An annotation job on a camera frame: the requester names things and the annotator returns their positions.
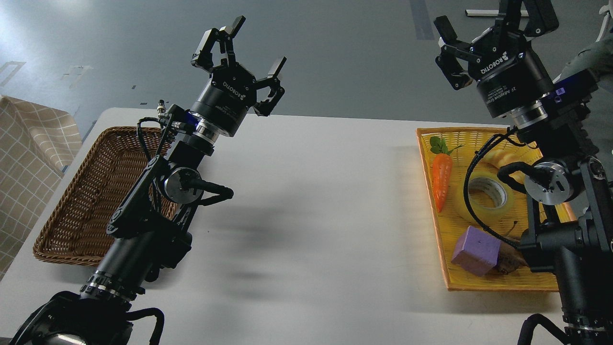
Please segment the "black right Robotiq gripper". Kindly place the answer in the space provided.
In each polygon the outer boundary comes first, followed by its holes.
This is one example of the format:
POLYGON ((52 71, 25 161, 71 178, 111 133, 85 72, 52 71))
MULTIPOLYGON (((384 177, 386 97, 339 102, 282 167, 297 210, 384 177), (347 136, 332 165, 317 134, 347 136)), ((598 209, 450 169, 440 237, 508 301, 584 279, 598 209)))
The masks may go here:
POLYGON ((433 21, 443 42, 435 62, 454 90, 472 78, 492 118, 529 105, 553 90, 552 79, 526 37, 539 37, 558 29, 560 22, 551 0, 500 0, 498 27, 475 38, 472 46, 460 41, 446 16, 433 21), (522 6, 528 22, 520 29, 522 6), (469 63, 468 70, 458 60, 469 63))

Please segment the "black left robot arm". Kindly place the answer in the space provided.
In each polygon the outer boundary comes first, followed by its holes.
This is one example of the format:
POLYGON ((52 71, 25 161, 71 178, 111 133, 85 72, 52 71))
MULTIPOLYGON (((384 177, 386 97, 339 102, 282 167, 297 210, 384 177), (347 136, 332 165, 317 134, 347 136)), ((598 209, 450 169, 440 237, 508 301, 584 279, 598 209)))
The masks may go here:
POLYGON ((236 60, 233 41, 244 22, 239 16, 204 33, 191 65, 206 70, 209 79, 190 109, 160 104, 157 118, 142 118, 160 125, 154 154, 136 125, 148 163, 110 217, 106 233, 114 243, 79 293, 53 295, 24 321, 12 345, 126 345, 133 321, 149 316, 156 320, 149 343, 160 343, 163 312, 131 311, 131 302, 145 292, 143 282, 156 280, 162 268, 175 268, 190 251, 188 229, 197 208, 234 195, 203 180, 199 164, 213 154, 219 136, 236 134, 249 109, 269 116, 285 92, 279 79, 285 57, 262 79, 236 60))

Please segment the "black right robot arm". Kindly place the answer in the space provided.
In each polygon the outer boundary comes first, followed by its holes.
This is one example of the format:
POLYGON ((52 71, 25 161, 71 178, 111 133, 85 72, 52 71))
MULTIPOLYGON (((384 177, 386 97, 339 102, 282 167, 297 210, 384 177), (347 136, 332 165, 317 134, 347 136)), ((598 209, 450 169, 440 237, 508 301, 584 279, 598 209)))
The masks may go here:
POLYGON ((441 37, 436 64, 453 89, 475 81, 489 114, 514 121, 469 164, 464 200, 477 162, 502 140, 516 135, 517 144, 535 144, 542 155, 534 163, 504 165, 498 179, 527 195, 528 229, 515 247, 532 272, 555 275, 566 326, 534 314, 518 343, 529 345, 541 325, 565 345, 610 345, 612 182, 582 124, 598 88, 595 68, 551 79, 531 43, 559 26, 549 0, 500 1, 494 24, 472 42, 460 41, 445 16, 434 24, 441 37))

